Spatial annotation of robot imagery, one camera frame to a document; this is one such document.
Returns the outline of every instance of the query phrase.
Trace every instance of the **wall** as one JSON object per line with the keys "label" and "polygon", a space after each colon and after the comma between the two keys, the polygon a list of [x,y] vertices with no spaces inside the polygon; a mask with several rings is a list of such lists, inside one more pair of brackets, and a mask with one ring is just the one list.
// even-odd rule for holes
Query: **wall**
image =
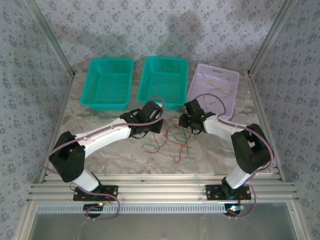
{"label": "wall", "polygon": [[69,77],[24,1],[0,1],[0,239],[11,239]]}
{"label": "wall", "polygon": [[247,70],[283,0],[37,2],[76,70],[92,58],[154,55]]}
{"label": "wall", "polygon": [[300,0],[255,82],[288,181],[320,239],[320,2]]}

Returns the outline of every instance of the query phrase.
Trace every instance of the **floral wallpaper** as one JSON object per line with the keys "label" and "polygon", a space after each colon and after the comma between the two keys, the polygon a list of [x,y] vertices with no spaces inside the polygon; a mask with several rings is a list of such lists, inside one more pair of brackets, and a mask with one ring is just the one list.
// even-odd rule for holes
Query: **floral wallpaper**
{"label": "floral wallpaper", "polygon": [[283,1],[37,0],[75,70],[146,56],[247,70]]}
{"label": "floral wallpaper", "polygon": [[320,1],[300,0],[255,76],[288,181],[320,239]]}
{"label": "floral wallpaper", "polygon": [[22,0],[0,1],[0,239],[12,239],[69,82]]}

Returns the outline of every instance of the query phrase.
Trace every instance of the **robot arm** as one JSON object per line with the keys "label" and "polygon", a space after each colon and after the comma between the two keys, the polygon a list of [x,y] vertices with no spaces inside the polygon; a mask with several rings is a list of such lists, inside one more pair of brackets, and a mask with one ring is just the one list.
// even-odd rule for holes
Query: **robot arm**
{"label": "robot arm", "polygon": [[249,126],[235,124],[224,120],[222,123],[212,113],[205,113],[196,99],[185,104],[187,114],[180,116],[179,125],[184,128],[191,128],[199,131],[217,135],[225,140],[232,141],[237,165],[222,180],[222,190],[228,199],[233,199],[237,190],[252,176],[259,168],[265,166],[271,156],[264,145],[256,136],[243,128],[251,129],[258,133],[265,140],[263,131],[257,124]]}
{"label": "robot arm", "polygon": [[54,148],[72,140],[81,140],[58,150],[49,157],[49,160],[65,183],[73,182],[86,191],[99,192],[101,183],[84,168],[85,159],[98,149],[118,140],[148,132],[160,133],[163,120],[144,126],[128,124],[150,123],[158,119],[162,113],[157,103],[149,101],[142,109],[124,113],[113,122],[90,132],[73,135],[67,131],[60,136]]}

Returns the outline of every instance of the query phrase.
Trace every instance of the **teal basket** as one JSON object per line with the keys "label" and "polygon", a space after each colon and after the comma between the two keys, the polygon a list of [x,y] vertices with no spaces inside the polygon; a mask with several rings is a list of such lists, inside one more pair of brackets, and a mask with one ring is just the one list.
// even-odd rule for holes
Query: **teal basket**
{"label": "teal basket", "polygon": [[168,110],[178,110],[187,101],[188,67],[188,60],[183,58],[147,57],[137,96],[138,101],[146,103],[150,97],[160,96],[164,99]]}
{"label": "teal basket", "polygon": [[97,111],[125,110],[130,101],[134,61],[97,58],[91,61],[81,103]]}

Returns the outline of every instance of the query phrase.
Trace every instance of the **plastic basket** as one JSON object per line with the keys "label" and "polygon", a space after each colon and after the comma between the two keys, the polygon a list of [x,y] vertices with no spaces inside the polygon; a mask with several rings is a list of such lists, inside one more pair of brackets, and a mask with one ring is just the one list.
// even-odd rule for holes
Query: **plastic basket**
{"label": "plastic basket", "polygon": [[[196,67],[187,100],[191,101],[205,93],[216,95],[221,98],[226,108],[226,114],[221,117],[229,120],[234,112],[239,77],[240,74],[236,71],[200,63]],[[213,96],[201,96],[197,100],[206,113],[223,113],[223,106]]]}
{"label": "plastic basket", "polygon": [[97,58],[91,61],[81,103],[94,110],[125,110],[130,101],[134,61]]}
{"label": "plastic basket", "polygon": [[188,67],[188,60],[183,58],[147,57],[137,96],[138,101],[146,103],[150,97],[160,96],[164,99],[168,110],[178,110],[187,100]]}

